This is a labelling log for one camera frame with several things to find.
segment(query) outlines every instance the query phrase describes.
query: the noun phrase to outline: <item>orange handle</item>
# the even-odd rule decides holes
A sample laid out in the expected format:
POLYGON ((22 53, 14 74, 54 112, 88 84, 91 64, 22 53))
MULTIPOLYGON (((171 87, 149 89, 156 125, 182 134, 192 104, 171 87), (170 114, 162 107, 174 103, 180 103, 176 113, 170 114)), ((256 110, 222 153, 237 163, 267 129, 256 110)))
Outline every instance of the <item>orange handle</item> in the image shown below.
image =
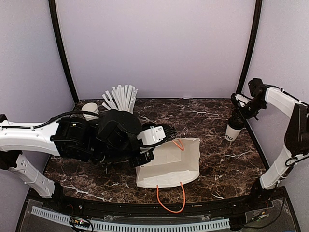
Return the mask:
POLYGON ((170 209, 167 209, 167 208, 161 203, 160 198, 159 198, 159 185, 156 186, 156 196, 157 196, 157 198, 158 198, 158 201, 159 201, 160 205, 161 205, 163 208, 165 208, 167 211, 170 211, 171 213, 175 213, 175 214, 180 213, 180 212, 184 209, 184 206, 185 206, 185 192, 184 192, 184 188, 183 188, 182 182, 180 182, 180 185, 181 185, 181 187, 182 187, 182 189, 183 189, 183 207, 182 207, 181 210, 179 210, 179 211, 172 211, 172 210, 170 210, 170 209))
POLYGON ((184 146, 183 146, 183 143, 180 139, 178 139, 179 143, 181 144, 181 147, 174 141, 172 140, 172 142, 181 150, 181 151, 184 151, 184 146))

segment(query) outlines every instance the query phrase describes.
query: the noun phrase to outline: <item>white plastic utensil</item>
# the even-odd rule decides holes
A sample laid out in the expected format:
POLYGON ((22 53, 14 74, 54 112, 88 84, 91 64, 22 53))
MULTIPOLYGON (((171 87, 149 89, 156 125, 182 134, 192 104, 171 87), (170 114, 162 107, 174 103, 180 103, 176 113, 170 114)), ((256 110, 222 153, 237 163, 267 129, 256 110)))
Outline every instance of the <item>white plastic utensil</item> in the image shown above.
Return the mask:
POLYGON ((116 109, 133 113, 137 91, 138 89, 135 89, 132 85, 113 87, 111 91, 112 96, 109 91, 102 95, 105 100, 102 106, 108 110, 116 109))

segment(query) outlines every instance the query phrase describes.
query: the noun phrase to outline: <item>black metal pole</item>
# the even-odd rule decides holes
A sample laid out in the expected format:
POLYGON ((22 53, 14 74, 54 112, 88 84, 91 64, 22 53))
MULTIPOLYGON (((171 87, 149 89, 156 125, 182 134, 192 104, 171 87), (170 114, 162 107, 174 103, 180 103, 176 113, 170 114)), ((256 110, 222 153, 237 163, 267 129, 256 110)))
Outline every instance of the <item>black metal pole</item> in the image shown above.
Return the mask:
POLYGON ((249 44, 248 44, 248 49, 245 57, 245 61, 243 63, 241 75, 239 78, 238 86, 236 93, 241 93, 243 86, 246 81, 247 73, 249 70, 252 54, 253 54, 253 49, 254 49, 254 44, 255 44, 255 39, 257 35, 257 29, 259 27, 259 21, 260 21, 260 15, 261 15, 261 9, 262 9, 262 2, 263 0, 256 0, 255 2, 255 10, 254 10, 254 15, 253 15, 253 22, 252 22, 252 27, 251 27, 251 33, 250 33, 250 38, 249 38, 249 44))
POLYGON ((76 103, 78 103, 79 99, 77 96, 76 88, 74 86, 74 82, 72 79, 72 75, 70 72, 67 56, 64 50, 63 42, 62 42, 62 37, 61 37, 61 32, 60 32, 60 26, 59 26, 59 21, 58 21, 58 16, 57 16, 57 9, 56 9, 56 3, 55 0, 49 0, 49 10, 50 10, 50 16, 52 18, 52 23, 53 23, 53 28, 54 28, 54 33, 55 33, 55 38, 56 38, 56 43, 62 63, 62 67, 64 70, 64 74, 66 76, 71 95, 73 97, 73 100, 76 103))

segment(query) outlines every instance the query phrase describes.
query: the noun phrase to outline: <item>black cable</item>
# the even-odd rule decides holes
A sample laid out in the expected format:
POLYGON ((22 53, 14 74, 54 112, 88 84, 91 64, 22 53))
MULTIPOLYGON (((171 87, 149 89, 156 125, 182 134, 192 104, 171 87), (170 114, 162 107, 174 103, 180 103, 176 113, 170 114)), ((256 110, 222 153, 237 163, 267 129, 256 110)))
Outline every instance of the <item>black cable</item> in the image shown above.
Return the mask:
POLYGON ((251 229, 263 229, 267 226, 270 226, 271 224, 275 223, 277 221, 277 219, 280 217, 281 213, 282 213, 282 210, 283 210, 283 207, 284 207, 284 203, 285 203, 285 194, 283 193, 283 201, 282 201, 282 206, 281 206, 281 209, 280 209, 280 212, 279 214, 277 215, 277 217, 270 223, 268 223, 267 225, 265 226, 261 226, 261 227, 254 227, 254 226, 244 226, 244 228, 251 228, 251 229))
POLYGON ((139 144, 140 147, 142 147, 142 148, 152 148, 152 147, 156 147, 156 146, 159 146, 159 145, 165 143, 165 142, 169 139, 170 134, 171 134, 171 128, 170 128, 170 126, 169 126, 168 124, 158 124, 157 127, 159 127, 159 126, 162 126, 163 128, 165 127, 166 129, 168 129, 168 133, 166 134, 165 138, 162 139, 160 142, 157 142, 157 143, 155 143, 155 144, 150 144, 150 145, 141 145, 141 144, 139 144))
POLYGON ((283 201, 282 201, 282 206, 281 206, 280 212, 279 212, 279 214, 277 215, 277 217, 276 217, 272 222, 268 223, 268 224, 265 225, 265 226, 261 226, 261 227, 246 226, 247 224, 253 222, 253 221, 250 220, 250 221, 248 221, 248 222, 246 222, 245 224, 242 224, 242 225, 230 225, 230 226, 231 226, 231 228, 233 228, 233 227, 234 227, 234 228, 243 227, 243 228, 250 228, 250 229, 263 229, 263 228, 265 228, 265 227, 267 227, 267 226, 270 226, 271 224, 275 223, 275 222, 278 220, 278 218, 280 217, 280 215, 281 215, 281 213, 282 213, 284 204, 285 204, 285 193, 284 193, 284 190, 283 190, 283 201))
MULTIPOLYGON (((44 127, 48 124, 51 124, 52 122, 64 117, 64 116, 67 116, 67 115, 71 115, 71 114, 87 114, 87 115, 93 115, 93 116, 96 116, 98 118, 102 118, 102 116, 96 114, 96 113, 93 113, 93 112, 90 112, 90 111, 85 111, 85 110, 75 110, 75 111, 69 111, 69 112, 65 112, 65 113, 62 113, 62 114, 59 114, 55 117, 52 117, 50 120, 48 120, 47 122, 44 122, 40 125, 37 125, 37 126, 34 126, 33 128, 34 129, 37 129, 37 128, 41 128, 41 127, 44 127)), ((2 128, 15 128, 15 129, 31 129, 32 127, 25 127, 25 126, 2 126, 2 128)))
POLYGON ((309 158, 309 156, 306 156, 306 157, 304 157, 304 158, 298 159, 297 156, 293 156, 293 157, 291 157, 291 158, 289 158, 289 159, 286 160, 285 166, 287 166, 287 167, 292 167, 292 166, 294 166, 296 163, 299 163, 299 162, 301 162, 301 161, 303 161, 303 160, 305 160, 305 159, 308 159, 308 158, 309 158), (292 161, 292 160, 295 160, 295 162, 294 162, 294 163, 288 164, 288 162, 290 162, 290 161, 292 161))

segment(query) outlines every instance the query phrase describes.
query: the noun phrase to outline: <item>white cup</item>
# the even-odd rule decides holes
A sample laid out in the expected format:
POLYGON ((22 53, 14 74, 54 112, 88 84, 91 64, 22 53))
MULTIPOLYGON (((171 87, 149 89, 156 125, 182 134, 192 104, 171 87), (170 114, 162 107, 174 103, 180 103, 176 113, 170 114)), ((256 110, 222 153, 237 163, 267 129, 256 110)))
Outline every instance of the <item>white cup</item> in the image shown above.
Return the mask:
MULTIPOLYGON (((86 105, 84 105, 82 107, 82 110, 84 111, 90 111, 90 112, 93 112, 93 113, 96 113, 98 114, 98 105, 95 104, 94 102, 91 102, 91 103, 87 103, 86 105)), ((83 116, 85 117, 85 119, 87 121, 90 121, 90 120, 93 120, 93 119, 97 119, 98 117, 94 116, 94 115, 87 115, 87 114, 83 114, 83 116)))
POLYGON ((229 125, 227 125, 225 138, 228 141, 232 142, 237 138, 237 136, 239 135, 240 132, 241 132, 241 129, 236 130, 236 129, 231 128, 229 125))

